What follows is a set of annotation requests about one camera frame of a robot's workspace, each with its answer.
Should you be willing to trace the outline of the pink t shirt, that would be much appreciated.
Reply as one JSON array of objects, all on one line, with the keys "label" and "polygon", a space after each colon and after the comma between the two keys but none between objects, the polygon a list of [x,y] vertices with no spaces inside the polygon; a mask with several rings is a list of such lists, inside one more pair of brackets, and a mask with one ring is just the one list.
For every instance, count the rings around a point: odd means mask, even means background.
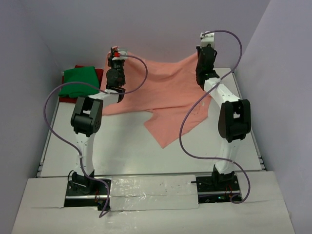
[{"label": "pink t shirt", "polygon": [[188,133],[208,117],[211,98],[205,97],[186,118],[192,105],[204,95],[195,76],[197,55],[175,62],[142,62],[128,58],[124,64],[130,94],[119,103],[103,109],[103,115],[147,111],[152,117],[144,123],[161,148]]}]

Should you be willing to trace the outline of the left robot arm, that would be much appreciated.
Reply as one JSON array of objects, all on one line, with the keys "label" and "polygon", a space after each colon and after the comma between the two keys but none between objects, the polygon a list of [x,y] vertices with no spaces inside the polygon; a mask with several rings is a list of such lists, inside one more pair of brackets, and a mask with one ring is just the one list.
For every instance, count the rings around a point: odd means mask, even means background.
[{"label": "left robot arm", "polygon": [[106,94],[100,92],[91,97],[78,97],[71,117],[71,126],[76,136],[76,147],[79,149],[76,168],[69,181],[72,190],[88,195],[95,190],[97,182],[94,177],[93,145],[99,131],[104,106],[118,103],[123,99],[125,89],[124,63],[127,54],[125,48],[111,48],[108,57],[109,70],[106,72]]}]

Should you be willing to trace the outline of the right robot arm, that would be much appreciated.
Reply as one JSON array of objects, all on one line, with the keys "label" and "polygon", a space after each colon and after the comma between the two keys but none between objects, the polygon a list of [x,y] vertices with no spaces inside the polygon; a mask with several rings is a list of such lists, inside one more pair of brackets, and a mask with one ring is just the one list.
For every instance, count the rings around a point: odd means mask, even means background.
[{"label": "right robot arm", "polygon": [[220,108],[218,132],[222,138],[218,160],[213,168],[212,186],[222,191],[234,182],[234,164],[239,145],[251,131],[251,105],[247,99],[240,99],[224,84],[214,70],[217,51],[210,45],[197,46],[197,65],[195,69],[197,84],[210,92],[210,96]]}]

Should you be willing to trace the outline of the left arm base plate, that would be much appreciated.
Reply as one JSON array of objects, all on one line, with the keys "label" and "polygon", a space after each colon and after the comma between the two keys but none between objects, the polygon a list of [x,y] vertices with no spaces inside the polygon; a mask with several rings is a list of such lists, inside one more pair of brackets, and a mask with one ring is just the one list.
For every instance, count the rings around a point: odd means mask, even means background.
[{"label": "left arm base plate", "polygon": [[107,200],[107,188],[98,181],[91,180],[92,188],[74,184],[69,180],[67,183],[67,189],[65,194],[64,207],[96,207],[98,211],[101,211]]}]

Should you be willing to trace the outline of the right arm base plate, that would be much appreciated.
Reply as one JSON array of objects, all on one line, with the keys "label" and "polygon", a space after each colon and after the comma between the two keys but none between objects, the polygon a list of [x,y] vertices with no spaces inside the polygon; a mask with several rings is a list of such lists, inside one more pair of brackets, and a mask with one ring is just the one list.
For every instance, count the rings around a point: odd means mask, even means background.
[{"label": "right arm base plate", "polygon": [[191,183],[197,187],[199,204],[240,202],[242,200],[236,175],[233,179],[219,182],[217,185],[213,183],[212,176],[197,176]]}]

